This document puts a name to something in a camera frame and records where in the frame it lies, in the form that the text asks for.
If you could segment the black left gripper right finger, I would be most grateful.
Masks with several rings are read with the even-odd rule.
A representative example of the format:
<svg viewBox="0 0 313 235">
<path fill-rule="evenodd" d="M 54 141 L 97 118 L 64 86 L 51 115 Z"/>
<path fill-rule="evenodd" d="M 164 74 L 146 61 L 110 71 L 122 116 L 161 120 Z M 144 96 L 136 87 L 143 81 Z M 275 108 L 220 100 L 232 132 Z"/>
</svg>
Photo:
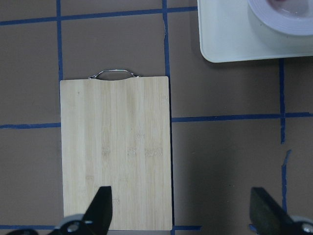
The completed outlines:
<svg viewBox="0 0 313 235">
<path fill-rule="evenodd" d="M 294 232 L 294 221 L 264 188 L 251 188 L 249 217 L 260 235 L 291 235 Z"/>
</svg>

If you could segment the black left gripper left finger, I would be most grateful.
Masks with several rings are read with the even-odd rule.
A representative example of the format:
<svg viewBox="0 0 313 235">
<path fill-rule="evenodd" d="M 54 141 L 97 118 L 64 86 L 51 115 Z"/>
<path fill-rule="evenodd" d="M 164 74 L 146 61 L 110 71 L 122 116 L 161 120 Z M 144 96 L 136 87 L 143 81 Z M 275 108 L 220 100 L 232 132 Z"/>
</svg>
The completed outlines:
<svg viewBox="0 0 313 235">
<path fill-rule="evenodd" d="M 93 235 L 106 235 L 112 221 L 112 188 L 100 187 L 86 210 L 83 221 Z"/>
</svg>

